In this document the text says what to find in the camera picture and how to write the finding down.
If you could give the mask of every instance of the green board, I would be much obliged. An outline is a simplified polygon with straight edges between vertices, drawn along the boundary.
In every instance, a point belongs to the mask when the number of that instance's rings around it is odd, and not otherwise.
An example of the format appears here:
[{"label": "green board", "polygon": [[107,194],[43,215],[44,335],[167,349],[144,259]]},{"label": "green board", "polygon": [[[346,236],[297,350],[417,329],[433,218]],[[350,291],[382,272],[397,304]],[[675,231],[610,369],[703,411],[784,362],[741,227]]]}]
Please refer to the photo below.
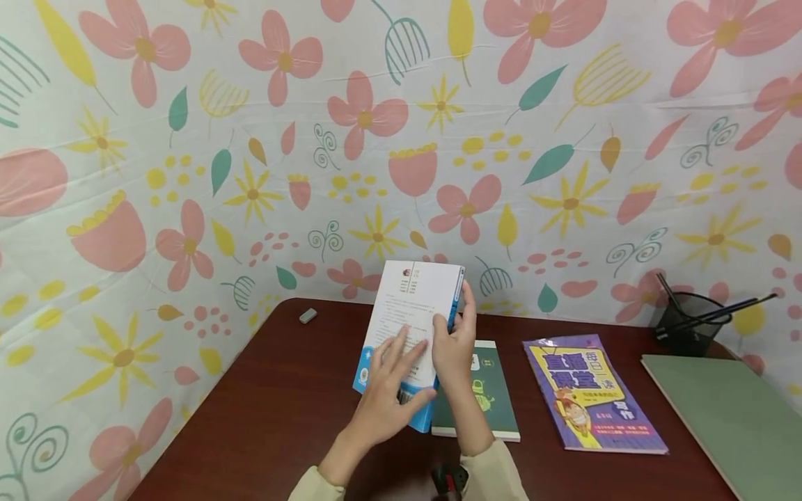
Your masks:
[{"label": "green board", "polygon": [[[501,369],[501,360],[494,341],[474,342],[471,379],[473,395],[484,411],[484,416],[499,440],[520,442],[518,423],[512,411],[512,403]],[[444,437],[456,437],[454,418],[448,407],[445,393],[437,392],[435,411],[431,418],[431,433]]]},{"label": "green board", "polygon": [[802,499],[802,417],[760,376],[735,360],[642,363],[741,501]]}]

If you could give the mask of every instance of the desk surface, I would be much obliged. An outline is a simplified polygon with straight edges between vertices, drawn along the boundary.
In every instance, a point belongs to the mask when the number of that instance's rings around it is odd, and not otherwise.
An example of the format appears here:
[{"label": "desk surface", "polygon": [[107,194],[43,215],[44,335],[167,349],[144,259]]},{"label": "desk surface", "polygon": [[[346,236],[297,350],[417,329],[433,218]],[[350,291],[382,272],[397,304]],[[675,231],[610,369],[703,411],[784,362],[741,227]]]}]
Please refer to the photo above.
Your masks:
[{"label": "desk surface", "polygon": [[[302,325],[298,317],[310,307],[318,317]],[[370,316],[369,305],[281,303],[131,501],[287,499],[357,406],[351,383]],[[520,342],[579,333],[601,335],[616,371],[668,445],[668,456],[563,450]],[[645,329],[480,315],[478,337],[498,346],[521,434],[520,444],[508,446],[533,501],[735,501],[643,369],[642,354],[663,353]],[[727,352],[716,345],[713,355]],[[458,460],[455,439],[407,428],[363,460],[346,499],[430,499],[430,469]]]}]

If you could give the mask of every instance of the eraser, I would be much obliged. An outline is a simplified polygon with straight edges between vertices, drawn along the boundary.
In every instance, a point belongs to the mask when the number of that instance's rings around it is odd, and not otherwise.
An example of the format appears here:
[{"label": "eraser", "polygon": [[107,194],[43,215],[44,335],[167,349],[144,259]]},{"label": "eraser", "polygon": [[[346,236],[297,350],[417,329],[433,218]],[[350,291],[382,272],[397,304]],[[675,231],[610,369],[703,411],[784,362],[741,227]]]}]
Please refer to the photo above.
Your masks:
[{"label": "eraser", "polygon": [[313,309],[309,308],[307,311],[301,315],[298,320],[301,321],[302,324],[308,324],[310,320],[315,318],[318,315],[318,312],[314,311]]}]

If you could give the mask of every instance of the beige sleeve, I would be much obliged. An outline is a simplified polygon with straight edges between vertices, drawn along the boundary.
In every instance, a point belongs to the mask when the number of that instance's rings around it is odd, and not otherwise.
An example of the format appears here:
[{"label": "beige sleeve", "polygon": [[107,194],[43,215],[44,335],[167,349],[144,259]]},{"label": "beige sleeve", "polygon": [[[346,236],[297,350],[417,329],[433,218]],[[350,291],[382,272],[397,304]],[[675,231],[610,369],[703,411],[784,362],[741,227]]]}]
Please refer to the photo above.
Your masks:
[{"label": "beige sleeve", "polygon": [[311,467],[298,480],[287,501],[342,501],[346,494],[344,487],[335,487],[318,473],[318,467]]},{"label": "beige sleeve", "polygon": [[462,494],[463,501],[528,501],[529,498],[520,484],[518,469],[509,449],[496,440],[482,454],[460,460],[468,471],[468,485]]}]

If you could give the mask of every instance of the purple book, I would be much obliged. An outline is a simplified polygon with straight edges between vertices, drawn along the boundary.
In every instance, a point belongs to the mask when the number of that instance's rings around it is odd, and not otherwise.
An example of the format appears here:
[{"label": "purple book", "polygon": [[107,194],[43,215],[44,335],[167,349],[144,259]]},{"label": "purple book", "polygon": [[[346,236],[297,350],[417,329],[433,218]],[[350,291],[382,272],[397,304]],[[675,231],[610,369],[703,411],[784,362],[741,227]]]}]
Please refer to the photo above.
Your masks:
[{"label": "purple book", "polygon": [[566,450],[668,454],[597,334],[524,341]]}]

